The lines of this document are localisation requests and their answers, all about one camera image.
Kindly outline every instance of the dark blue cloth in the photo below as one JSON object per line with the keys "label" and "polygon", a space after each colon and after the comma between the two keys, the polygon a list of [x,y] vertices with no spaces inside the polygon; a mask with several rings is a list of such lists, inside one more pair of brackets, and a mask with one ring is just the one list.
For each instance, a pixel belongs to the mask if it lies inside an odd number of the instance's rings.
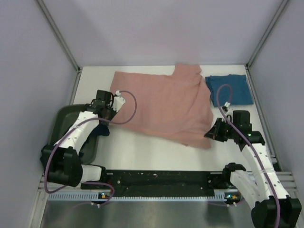
{"label": "dark blue cloth", "polygon": [[[227,75],[227,76],[209,76],[205,78],[206,84],[211,92],[211,100],[214,107],[217,107],[217,91],[223,84],[229,84],[232,87],[231,105],[252,105],[250,90],[245,75]],[[228,101],[230,89],[224,87],[221,89],[218,100],[223,106]]]}

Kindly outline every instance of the white table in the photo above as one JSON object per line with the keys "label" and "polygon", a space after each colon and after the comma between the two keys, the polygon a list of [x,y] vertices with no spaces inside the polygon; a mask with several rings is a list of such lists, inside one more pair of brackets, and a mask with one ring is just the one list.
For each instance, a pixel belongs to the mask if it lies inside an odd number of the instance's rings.
{"label": "white table", "polygon": [[[228,74],[245,75],[243,65],[201,66],[202,75],[223,76]],[[174,66],[87,66],[82,70],[74,103],[90,103],[96,91],[109,90],[115,71],[171,75]],[[260,131],[262,125],[255,105],[232,106],[236,110],[248,110],[253,131]],[[218,108],[212,108],[215,122],[221,117]],[[177,170],[177,171],[221,171],[229,162],[241,163],[251,170],[238,146],[232,141],[212,141],[208,150],[187,147],[163,138],[110,127],[109,137],[100,137],[97,156],[93,164],[107,169],[126,170]]]}

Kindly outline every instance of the pink towel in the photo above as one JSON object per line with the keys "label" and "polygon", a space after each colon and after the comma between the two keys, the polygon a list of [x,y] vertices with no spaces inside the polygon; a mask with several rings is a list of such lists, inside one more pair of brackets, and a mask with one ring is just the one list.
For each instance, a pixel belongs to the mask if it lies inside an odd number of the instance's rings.
{"label": "pink towel", "polygon": [[[177,64],[169,75],[115,72],[111,92],[128,90],[137,100],[134,118],[122,127],[178,141],[193,147],[210,148],[204,134],[211,128],[213,114],[210,91],[199,65]],[[134,111],[129,94],[113,121],[123,122]]]}

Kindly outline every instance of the white wall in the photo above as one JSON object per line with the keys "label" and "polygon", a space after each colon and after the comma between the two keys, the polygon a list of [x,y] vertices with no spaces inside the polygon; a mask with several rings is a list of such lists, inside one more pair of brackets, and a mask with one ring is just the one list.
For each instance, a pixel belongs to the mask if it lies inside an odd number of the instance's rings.
{"label": "white wall", "polygon": [[75,72],[33,0],[0,1],[0,227],[27,225],[40,150]]}
{"label": "white wall", "polygon": [[282,0],[45,0],[81,66],[247,63]]}
{"label": "white wall", "polygon": [[251,73],[275,148],[304,196],[304,1],[291,1]]}

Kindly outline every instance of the blue cloth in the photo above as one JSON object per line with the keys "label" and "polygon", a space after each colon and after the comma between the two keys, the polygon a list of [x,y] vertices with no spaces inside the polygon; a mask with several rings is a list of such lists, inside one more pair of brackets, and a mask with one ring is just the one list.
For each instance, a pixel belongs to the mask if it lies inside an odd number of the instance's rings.
{"label": "blue cloth", "polygon": [[[252,105],[250,90],[245,75],[227,75],[227,76],[209,76],[205,78],[206,84],[211,92],[211,100],[214,107],[217,107],[217,91],[223,84],[229,84],[232,87],[231,105]],[[218,100],[223,106],[228,101],[230,89],[224,87],[221,89]]]}

